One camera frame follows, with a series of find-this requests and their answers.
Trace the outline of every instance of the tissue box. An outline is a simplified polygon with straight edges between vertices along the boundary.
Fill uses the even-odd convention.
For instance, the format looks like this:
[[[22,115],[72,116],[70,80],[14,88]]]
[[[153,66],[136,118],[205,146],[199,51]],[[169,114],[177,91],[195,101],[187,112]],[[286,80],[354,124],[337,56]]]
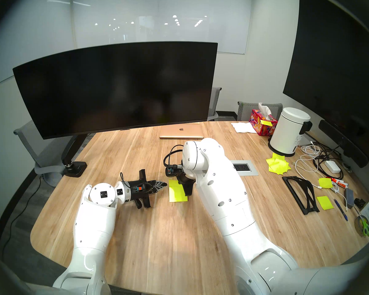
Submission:
[[[272,135],[275,131],[277,120],[266,120],[260,110],[253,109],[249,122],[260,136]]]

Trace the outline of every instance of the office chair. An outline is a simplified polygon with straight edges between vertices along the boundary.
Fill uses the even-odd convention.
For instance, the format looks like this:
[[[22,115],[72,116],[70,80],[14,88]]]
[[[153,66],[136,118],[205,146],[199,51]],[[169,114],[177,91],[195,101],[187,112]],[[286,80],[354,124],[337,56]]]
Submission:
[[[210,102],[209,102],[209,113],[207,121],[214,121],[215,119],[219,118],[219,114],[216,113],[216,105],[217,100],[219,99],[219,94],[222,88],[220,87],[212,87],[212,94],[210,95]]]
[[[237,120],[241,121],[249,121],[251,112],[253,109],[258,109],[258,103],[248,103],[248,102],[242,102],[238,101],[238,118]],[[263,103],[262,105],[266,105],[271,110],[272,116],[279,120],[280,114],[283,111],[283,104],[281,103]]]
[[[41,174],[47,184],[56,187],[64,175],[61,155],[72,136],[44,140],[32,120],[14,130],[14,134],[18,135],[34,159],[35,173]]]

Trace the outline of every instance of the laptop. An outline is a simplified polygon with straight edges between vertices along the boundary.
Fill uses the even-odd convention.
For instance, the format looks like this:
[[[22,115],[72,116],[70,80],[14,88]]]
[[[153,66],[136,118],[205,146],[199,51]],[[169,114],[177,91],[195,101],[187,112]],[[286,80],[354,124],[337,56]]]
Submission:
[[[204,138],[204,132],[200,124],[179,124],[160,127],[160,138]]]

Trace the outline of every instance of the blue pen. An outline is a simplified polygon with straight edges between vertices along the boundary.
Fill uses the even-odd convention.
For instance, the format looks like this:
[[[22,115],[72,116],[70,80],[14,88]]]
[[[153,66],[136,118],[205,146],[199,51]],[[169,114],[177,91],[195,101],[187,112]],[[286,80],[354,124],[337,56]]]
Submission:
[[[341,211],[341,214],[342,214],[342,215],[343,215],[343,217],[346,219],[346,221],[348,221],[349,219],[347,219],[347,216],[346,216],[346,214],[343,212],[343,209],[340,207],[340,205],[339,205],[338,201],[337,201],[336,199],[334,199],[334,200],[335,200],[336,205],[338,205],[338,207],[339,207],[339,209],[340,209],[340,211]]]

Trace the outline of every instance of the black monitor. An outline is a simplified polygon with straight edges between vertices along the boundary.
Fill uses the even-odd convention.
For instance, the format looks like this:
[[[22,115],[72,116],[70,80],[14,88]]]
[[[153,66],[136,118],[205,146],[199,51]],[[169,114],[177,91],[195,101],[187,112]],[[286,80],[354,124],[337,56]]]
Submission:
[[[13,69],[44,139],[206,121],[217,43],[95,46]]]
[[[320,115],[319,128],[359,167],[369,161],[369,31],[327,0],[300,0],[284,94]]]

